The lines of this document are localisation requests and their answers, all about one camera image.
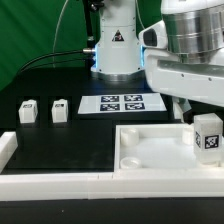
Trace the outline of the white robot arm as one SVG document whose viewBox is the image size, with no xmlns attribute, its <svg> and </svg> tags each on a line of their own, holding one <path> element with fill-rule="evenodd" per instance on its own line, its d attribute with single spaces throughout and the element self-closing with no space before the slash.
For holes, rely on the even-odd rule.
<svg viewBox="0 0 224 224">
<path fill-rule="evenodd" d="M 149 87 L 224 107 L 224 0 L 162 0 L 161 15 L 139 33 Z"/>
</svg>

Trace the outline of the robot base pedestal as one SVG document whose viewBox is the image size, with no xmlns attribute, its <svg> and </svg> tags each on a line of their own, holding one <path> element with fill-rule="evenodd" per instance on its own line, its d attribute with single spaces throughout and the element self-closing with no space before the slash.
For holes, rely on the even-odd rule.
<svg viewBox="0 0 224 224">
<path fill-rule="evenodd" d="M 103 3 L 92 76 L 112 82 L 142 77 L 144 59 L 136 34 L 136 0 L 103 0 Z"/>
</svg>

